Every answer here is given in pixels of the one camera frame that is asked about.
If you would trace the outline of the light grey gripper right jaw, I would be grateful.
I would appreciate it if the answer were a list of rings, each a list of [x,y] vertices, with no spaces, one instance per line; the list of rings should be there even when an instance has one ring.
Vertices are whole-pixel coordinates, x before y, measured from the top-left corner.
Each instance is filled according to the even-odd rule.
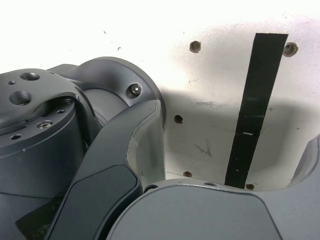
[[[109,240],[317,240],[320,139],[306,146],[286,188],[247,191],[167,180],[119,216]]]

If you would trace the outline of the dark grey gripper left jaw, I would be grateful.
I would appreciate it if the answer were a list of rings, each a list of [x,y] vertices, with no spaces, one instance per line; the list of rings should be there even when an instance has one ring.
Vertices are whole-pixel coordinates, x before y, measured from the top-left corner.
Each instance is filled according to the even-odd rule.
[[[136,103],[111,119],[89,146],[47,239],[105,239],[145,187],[165,178],[161,102]]]

